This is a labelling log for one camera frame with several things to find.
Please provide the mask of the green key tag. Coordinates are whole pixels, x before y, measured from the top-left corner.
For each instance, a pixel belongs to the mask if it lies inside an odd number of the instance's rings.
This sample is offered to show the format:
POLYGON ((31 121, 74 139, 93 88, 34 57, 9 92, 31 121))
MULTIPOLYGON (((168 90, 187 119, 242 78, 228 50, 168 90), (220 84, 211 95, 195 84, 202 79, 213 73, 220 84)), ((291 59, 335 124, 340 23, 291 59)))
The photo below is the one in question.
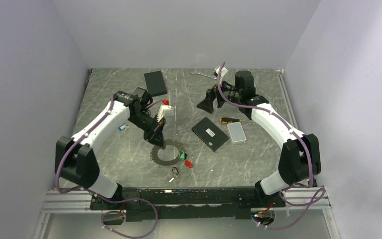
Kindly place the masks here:
POLYGON ((180 160, 186 160, 187 159, 187 153, 186 153, 186 151, 185 150, 180 150, 179 151, 179 159, 180 160))

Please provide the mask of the blue key tag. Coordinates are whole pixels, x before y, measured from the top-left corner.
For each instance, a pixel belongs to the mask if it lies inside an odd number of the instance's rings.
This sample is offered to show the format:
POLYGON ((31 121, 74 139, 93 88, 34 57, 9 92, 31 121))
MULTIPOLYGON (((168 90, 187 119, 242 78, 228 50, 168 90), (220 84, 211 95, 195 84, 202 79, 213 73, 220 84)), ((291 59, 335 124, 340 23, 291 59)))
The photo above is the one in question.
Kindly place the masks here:
POLYGON ((119 128, 118 128, 118 130, 121 131, 121 132, 126 132, 128 129, 129 129, 129 125, 126 124, 126 123, 120 125, 119 128))

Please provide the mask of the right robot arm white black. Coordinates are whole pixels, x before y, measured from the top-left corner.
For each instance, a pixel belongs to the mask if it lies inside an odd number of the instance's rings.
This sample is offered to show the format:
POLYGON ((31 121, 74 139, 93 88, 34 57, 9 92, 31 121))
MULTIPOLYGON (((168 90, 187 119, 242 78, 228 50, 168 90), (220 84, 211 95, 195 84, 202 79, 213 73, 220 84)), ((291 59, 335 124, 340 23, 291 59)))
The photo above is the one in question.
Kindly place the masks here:
POLYGON ((308 181, 306 188, 312 187, 314 176, 321 171, 318 138, 292 126, 265 97, 257 94, 250 71, 236 72, 233 85, 224 80, 227 72, 226 68, 215 68, 213 74, 216 84, 206 91, 205 98, 197 104, 197 108, 211 114, 214 101, 217 101, 218 108, 228 103, 264 129, 281 148, 275 172, 255 184, 256 204, 267 206, 273 201, 274 194, 292 186, 302 187, 303 180, 308 181))

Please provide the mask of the large metal keyring disc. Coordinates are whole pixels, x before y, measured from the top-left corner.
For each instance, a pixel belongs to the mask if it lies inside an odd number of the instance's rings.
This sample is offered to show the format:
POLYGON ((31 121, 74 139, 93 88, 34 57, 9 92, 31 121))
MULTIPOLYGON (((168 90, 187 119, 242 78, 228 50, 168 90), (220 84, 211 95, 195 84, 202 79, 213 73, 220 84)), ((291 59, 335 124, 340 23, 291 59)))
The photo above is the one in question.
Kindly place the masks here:
POLYGON ((183 151, 184 153, 186 153, 184 144, 175 140, 175 139, 166 139, 165 140, 165 146, 167 146, 167 145, 174 146, 178 149, 178 155, 175 158, 173 158, 172 160, 169 160, 169 161, 162 160, 158 156, 158 152, 159 152, 159 150, 161 150, 161 147, 154 146, 152 148, 152 150, 150 151, 150 159, 153 162, 155 162, 156 164, 161 165, 161 166, 172 166, 172 165, 179 163, 181 161, 180 152, 183 151))

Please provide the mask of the black key tag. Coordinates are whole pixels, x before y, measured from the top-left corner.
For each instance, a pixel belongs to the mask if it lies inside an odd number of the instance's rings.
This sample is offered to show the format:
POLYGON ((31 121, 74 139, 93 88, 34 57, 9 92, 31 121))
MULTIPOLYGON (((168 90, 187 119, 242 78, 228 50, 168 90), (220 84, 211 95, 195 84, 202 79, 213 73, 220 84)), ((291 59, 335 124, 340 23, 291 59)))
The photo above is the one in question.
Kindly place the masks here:
POLYGON ((172 173, 175 178, 179 177, 179 171, 176 167, 172 168, 172 173))

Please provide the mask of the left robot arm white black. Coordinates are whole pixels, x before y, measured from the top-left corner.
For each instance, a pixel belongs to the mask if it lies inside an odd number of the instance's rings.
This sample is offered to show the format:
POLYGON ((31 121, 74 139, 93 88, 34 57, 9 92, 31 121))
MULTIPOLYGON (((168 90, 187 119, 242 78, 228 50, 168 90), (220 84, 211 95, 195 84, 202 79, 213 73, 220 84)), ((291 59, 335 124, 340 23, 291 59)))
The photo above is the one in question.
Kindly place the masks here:
POLYGON ((85 128, 70 137, 62 136, 56 142, 55 188, 63 194, 63 178, 103 198, 110 209, 123 202, 123 187, 105 176, 99 168, 96 153, 110 134, 122 124, 130 122, 143 130, 146 142, 161 149, 166 147, 163 136, 165 114, 172 110, 167 100, 161 100, 158 113, 152 117, 149 109, 155 104, 147 90, 137 87, 132 93, 118 91, 110 97, 106 107, 85 128))

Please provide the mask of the red key tag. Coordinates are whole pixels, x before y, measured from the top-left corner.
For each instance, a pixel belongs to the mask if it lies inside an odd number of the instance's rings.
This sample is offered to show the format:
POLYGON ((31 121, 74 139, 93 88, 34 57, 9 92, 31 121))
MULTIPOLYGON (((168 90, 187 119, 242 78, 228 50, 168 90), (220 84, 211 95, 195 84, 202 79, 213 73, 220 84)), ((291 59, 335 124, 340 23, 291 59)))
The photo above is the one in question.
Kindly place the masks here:
POLYGON ((189 160, 185 160, 184 165, 188 168, 193 168, 193 164, 189 160))

